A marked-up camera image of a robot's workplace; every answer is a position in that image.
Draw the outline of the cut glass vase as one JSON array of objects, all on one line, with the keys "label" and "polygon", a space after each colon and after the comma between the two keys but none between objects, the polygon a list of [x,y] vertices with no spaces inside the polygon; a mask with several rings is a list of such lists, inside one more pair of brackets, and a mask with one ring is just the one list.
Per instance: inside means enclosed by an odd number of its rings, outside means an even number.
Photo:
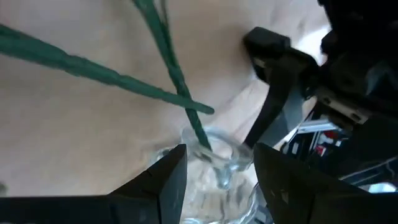
[{"label": "cut glass vase", "polygon": [[185,128],[187,184],[181,224],[274,224],[258,184],[253,151],[222,129],[207,126],[210,148]]}]

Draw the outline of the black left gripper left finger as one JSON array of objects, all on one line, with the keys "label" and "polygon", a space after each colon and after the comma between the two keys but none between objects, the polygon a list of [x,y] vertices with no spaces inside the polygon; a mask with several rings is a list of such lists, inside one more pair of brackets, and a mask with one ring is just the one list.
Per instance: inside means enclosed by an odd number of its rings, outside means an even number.
[{"label": "black left gripper left finger", "polygon": [[179,224],[186,184],[179,144],[106,195],[0,197],[0,224]]}]

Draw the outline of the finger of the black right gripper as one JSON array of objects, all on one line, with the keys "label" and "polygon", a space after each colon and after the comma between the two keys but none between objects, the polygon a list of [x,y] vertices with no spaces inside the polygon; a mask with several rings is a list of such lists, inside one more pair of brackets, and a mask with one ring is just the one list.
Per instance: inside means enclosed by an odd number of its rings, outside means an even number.
[{"label": "finger of the black right gripper", "polygon": [[262,27],[249,31],[243,44],[256,76],[269,85],[244,143],[250,148],[258,142],[273,146],[303,120],[302,106],[312,93],[308,83],[318,64],[312,56],[291,47],[289,37]]}]

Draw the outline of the pink blossom spray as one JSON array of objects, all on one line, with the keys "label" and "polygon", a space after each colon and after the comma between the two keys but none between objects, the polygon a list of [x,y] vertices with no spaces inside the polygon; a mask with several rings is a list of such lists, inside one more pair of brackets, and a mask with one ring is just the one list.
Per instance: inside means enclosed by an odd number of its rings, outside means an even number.
[{"label": "pink blossom spray", "polygon": [[212,107],[203,103],[164,91],[128,75],[121,75],[86,58],[70,55],[56,46],[3,24],[0,24],[0,54],[62,70],[76,77],[84,77],[105,85],[116,86],[138,95],[162,100],[205,114],[215,112]]}]

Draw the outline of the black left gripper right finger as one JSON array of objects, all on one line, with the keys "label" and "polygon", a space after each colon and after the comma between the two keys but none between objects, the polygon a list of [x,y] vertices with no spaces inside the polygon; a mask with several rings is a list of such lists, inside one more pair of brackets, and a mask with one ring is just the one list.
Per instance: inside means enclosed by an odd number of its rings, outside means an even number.
[{"label": "black left gripper right finger", "polygon": [[398,193],[369,193],[265,144],[254,166],[275,224],[398,224]]}]

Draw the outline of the red flower spray with grass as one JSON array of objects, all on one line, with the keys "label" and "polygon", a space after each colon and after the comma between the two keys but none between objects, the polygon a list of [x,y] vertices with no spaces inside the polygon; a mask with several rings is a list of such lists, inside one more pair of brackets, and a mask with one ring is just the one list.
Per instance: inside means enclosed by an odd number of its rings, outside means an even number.
[{"label": "red flower spray with grass", "polygon": [[161,57],[167,67],[169,77],[177,94],[189,100],[192,98],[177,56],[174,52],[167,14],[167,0],[159,0],[160,10],[155,6],[155,0],[131,0],[142,14],[155,40]]}]

